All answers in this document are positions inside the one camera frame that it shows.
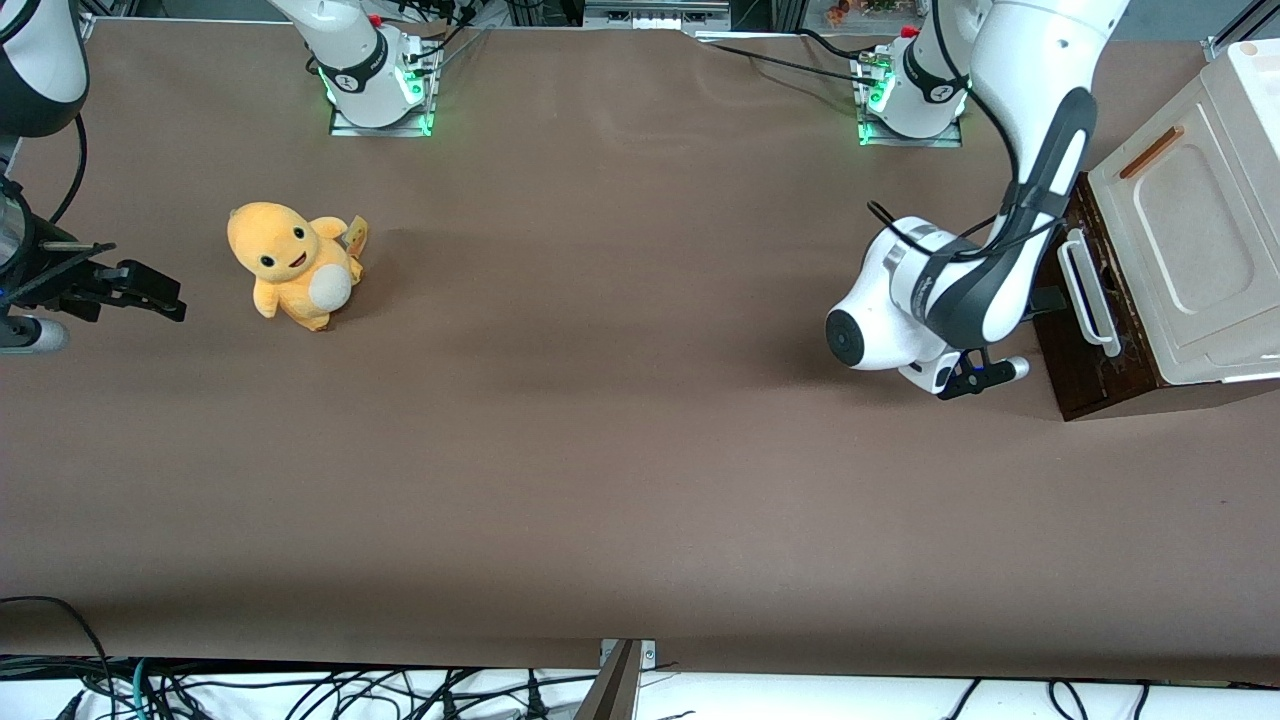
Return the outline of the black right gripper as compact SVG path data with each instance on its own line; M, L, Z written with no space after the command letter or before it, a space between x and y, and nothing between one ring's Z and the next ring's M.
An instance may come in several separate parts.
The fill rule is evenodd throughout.
M134 307L177 323L186 320L187 306L180 301L178 281L143 263L120 263L119 291L116 268L96 263L93 256L93 252L54 252L18 266L10 275L10 306L42 307L83 322L96 322L104 306Z

